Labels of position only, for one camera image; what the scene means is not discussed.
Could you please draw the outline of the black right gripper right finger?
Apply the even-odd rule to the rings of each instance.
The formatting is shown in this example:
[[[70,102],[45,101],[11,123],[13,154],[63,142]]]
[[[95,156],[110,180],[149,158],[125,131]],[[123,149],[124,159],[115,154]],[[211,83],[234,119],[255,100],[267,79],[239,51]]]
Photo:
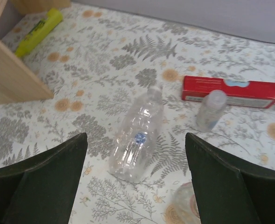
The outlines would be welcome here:
[[[275,224],[275,170],[227,153],[192,133],[185,136],[203,224]]]

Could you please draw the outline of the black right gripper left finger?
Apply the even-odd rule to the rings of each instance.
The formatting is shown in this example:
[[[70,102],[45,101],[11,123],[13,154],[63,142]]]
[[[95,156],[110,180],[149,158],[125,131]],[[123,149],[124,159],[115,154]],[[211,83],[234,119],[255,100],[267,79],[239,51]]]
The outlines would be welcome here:
[[[68,223],[87,148],[87,135],[80,133],[0,168],[0,224]]]

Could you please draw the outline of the clear bottle with red cap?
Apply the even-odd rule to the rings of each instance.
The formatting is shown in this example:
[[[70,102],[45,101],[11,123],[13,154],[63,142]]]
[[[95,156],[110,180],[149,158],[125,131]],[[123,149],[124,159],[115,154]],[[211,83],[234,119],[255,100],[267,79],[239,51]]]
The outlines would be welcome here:
[[[173,194],[173,205],[185,224],[200,224],[200,215],[192,182],[181,185]]]

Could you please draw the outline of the clear bottle with white cap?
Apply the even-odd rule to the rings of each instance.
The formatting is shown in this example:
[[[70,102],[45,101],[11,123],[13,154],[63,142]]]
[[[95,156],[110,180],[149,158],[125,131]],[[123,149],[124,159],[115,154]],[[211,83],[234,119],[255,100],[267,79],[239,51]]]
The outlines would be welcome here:
[[[128,110],[117,132],[109,158],[109,172],[116,177],[138,182],[152,158],[162,126],[164,105],[162,85],[148,87]]]

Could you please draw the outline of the small white bottle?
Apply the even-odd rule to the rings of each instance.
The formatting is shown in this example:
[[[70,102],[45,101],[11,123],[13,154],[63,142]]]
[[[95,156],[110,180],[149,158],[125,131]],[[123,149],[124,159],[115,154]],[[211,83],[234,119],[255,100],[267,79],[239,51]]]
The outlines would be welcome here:
[[[196,116],[196,124],[201,132],[210,132],[227,106],[227,95],[221,90],[213,90],[206,97],[200,106]]]

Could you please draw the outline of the red rectangular box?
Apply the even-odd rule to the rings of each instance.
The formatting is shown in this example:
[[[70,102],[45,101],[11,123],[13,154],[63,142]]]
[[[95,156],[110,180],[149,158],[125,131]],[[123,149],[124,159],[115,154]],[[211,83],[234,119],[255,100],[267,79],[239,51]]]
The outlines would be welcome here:
[[[214,77],[185,76],[182,100],[201,102],[211,91],[221,90],[228,105],[268,109],[275,107],[275,83],[233,81]]]

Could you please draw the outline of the wooden shelf box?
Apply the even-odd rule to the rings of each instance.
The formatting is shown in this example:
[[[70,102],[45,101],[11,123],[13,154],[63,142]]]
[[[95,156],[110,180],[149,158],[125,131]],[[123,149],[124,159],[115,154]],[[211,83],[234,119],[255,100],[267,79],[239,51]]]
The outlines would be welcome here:
[[[0,0],[0,17],[6,4]],[[0,105],[53,97],[48,86],[0,40]]]

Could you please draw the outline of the floral patterned table mat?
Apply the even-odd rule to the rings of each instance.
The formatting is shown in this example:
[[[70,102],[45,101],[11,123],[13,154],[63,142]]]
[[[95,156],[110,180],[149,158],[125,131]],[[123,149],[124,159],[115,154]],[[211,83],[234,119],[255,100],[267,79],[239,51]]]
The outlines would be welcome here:
[[[209,133],[197,130],[199,103],[182,101],[185,76],[275,83],[275,46],[98,7],[73,4],[24,63],[54,98],[0,105],[0,168],[88,137],[71,224],[178,224],[174,192],[191,180],[185,135],[194,133],[275,169],[275,110],[229,106]],[[158,151],[142,179],[108,173],[114,138],[134,99],[163,85]]]

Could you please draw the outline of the green object behind shelf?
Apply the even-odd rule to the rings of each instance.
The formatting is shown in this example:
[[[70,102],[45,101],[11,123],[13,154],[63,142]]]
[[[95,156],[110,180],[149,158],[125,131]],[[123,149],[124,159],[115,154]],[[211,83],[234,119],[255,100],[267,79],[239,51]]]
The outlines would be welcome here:
[[[15,51],[17,57],[29,54],[63,20],[62,13],[55,8],[50,9],[46,15],[24,36]]]

